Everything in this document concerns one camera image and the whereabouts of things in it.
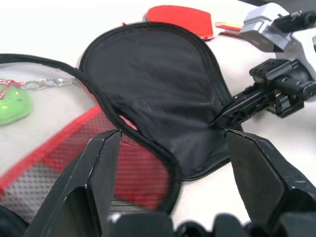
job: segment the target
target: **silver chain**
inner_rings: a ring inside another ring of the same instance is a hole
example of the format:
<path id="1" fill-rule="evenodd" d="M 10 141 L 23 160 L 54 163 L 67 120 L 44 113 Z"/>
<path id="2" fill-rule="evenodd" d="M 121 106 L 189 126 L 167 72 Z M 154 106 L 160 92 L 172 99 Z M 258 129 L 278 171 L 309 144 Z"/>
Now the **silver chain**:
<path id="1" fill-rule="evenodd" d="M 68 79 L 42 79 L 42 80 L 30 80 L 27 81 L 23 86 L 21 86 L 24 90 L 42 90 L 50 87 L 59 87 L 64 85 L 73 85 L 77 83 L 76 78 L 68 78 Z"/>

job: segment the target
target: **ping pong paddle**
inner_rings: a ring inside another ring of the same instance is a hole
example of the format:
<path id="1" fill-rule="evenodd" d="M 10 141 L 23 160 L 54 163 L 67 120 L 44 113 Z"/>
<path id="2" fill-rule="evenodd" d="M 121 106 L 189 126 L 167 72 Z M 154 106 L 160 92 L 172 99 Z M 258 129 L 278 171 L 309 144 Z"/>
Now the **ping pong paddle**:
<path id="1" fill-rule="evenodd" d="M 227 22 L 216 22 L 215 27 L 224 30 L 224 31 L 219 33 L 221 35 L 241 38 L 239 35 L 239 33 L 242 29 L 241 25 L 231 24 L 231 23 L 227 23 Z"/>
<path id="2" fill-rule="evenodd" d="M 145 20 L 181 26 L 196 34 L 202 40 L 210 40 L 214 36 L 211 14 L 190 7 L 173 5 L 155 6 L 148 10 Z"/>

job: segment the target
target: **black zipper trim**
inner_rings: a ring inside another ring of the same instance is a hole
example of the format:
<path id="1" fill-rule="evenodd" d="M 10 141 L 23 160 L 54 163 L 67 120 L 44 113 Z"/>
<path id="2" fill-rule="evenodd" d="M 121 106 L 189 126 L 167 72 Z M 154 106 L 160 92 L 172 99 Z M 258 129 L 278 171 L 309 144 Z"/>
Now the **black zipper trim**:
<path id="1" fill-rule="evenodd" d="M 4 63 L 41 64 L 48 67 L 60 69 L 79 79 L 87 87 L 87 89 L 95 96 L 100 107 L 103 111 L 106 111 L 106 115 L 109 121 L 114 126 L 121 128 L 123 133 L 125 133 L 127 136 L 138 142 L 140 145 L 146 147 L 157 158 L 161 159 L 162 163 L 168 170 L 170 178 L 169 190 L 164 200 L 157 208 L 157 210 L 164 211 L 167 214 L 171 213 L 173 207 L 176 204 L 181 189 L 182 171 L 179 161 L 170 151 L 168 151 L 164 147 L 160 147 L 158 145 L 153 144 L 148 139 L 137 134 L 132 128 L 126 126 L 125 122 L 115 113 L 113 107 L 109 104 L 109 99 L 107 98 L 107 96 L 103 95 L 102 91 L 99 90 L 99 88 L 82 71 L 59 61 L 22 54 L 0 54 L 0 64 Z"/>
<path id="2" fill-rule="evenodd" d="M 222 72 L 220 70 L 219 64 L 216 60 L 215 55 L 213 52 L 210 50 L 210 48 L 206 45 L 204 41 L 202 41 L 199 37 L 191 33 L 190 31 L 187 31 L 186 29 L 183 29 L 181 27 L 172 25 L 172 24 L 166 24 L 166 23 L 156 23 L 156 22 L 146 22 L 146 23 L 136 23 L 136 24 L 131 24 L 131 25 L 126 25 L 123 27 L 119 27 L 116 29 L 113 29 L 109 32 L 106 32 L 96 38 L 86 49 L 84 52 L 79 69 L 83 72 L 85 72 L 85 65 L 86 62 L 89 59 L 90 52 L 94 50 L 95 47 L 97 47 L 98 44 L 100 43 L 105 43 L 107 40 L 113 40 L 115 38 L 121 37 L 124 34 L 128 34 L 128 31 L 131 30 L 139 30 L 139 31 L 164 31 L 164 32 L 171 32 L 174 34 L 177 34 L 185 39 L 187 39 L 200 53 L 204 68 L 206 69 L 206 72 L 208 74 L 208 78 L 212 78 L 212 83 L 215 83 L 217 90 L 215 90 L 217 97 L 220 99 L 221 103 L 223 106 L 227 105 L 231 101 L 231 94 L 230 91 L 225 83 L 225 80 L 223 79 Z M 164 150 L 168 151 L 166 147 L 164 147 L 161 143 L 158 143 L 156 141 L 150 141 L 151 143 L 157 144 L 159 147 L 163 148 Z M 185 177 L 184 181 L 193 181 L 197 180 L 199 178 L 202 178 L 209 173 L 215 171 L 216 169 L 222 167 L 223 165 L 227 164 L 230 162 L 230 158 L 227 158 L 220 163 L 218 163 L 216 166 L 214 166 L 212 169 L 207 170 L 203 174 L 200 175 L 195 175 L 195 176 L 188 176 Z"/>

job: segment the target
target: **white table surface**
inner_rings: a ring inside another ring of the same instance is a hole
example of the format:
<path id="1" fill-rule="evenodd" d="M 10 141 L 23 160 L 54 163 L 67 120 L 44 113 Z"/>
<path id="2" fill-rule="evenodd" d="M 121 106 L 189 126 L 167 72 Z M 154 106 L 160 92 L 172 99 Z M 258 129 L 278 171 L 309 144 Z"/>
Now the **white table surface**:
<path id="1" fill-rule="evenodd" d="M 72 66 L 100 34 L 142 20 L 155 5 L 173 4 L 212 14 L 213 23 L 242 24 L 254 6 L 236 0 L 12 0 L 1 3 L 1 53 L 22 53 L 60 60 Z M 262 53 L 239 39 L 218 36 L 207 43 L 215 53 L 232 94 L 253 83 L 248 71 L 273 55 Z M 279 151 L 316 185 L 313 145 L 316 103 L 286 119 L 263 113 L 243 124 L 246 132 L 268 138 Z M 185 183 L 173 213 L 175 226 L 195 220 L 211 229 L 217 213 L 249 220 L 236 187 L 232 166 L 225 165 L 198 181 Z"/>

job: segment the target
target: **black fabric pouch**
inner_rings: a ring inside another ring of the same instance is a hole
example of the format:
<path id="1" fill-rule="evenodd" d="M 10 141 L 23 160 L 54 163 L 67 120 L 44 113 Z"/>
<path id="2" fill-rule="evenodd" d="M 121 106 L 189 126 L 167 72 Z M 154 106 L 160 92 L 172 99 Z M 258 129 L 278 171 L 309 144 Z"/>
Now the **black fabric pouch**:
<path id="1" fill-rule="evenodd" d="M 108 119 L 142 144 L 171 151 L 186 181 L 229 162 L 224 131 L 209 123 L 231 96 L 215 56 L 193 33 L 164 23 L 123 26 L 97 38 L 79 69 L 97 86 L 98 102 L 115 111 Z"/>

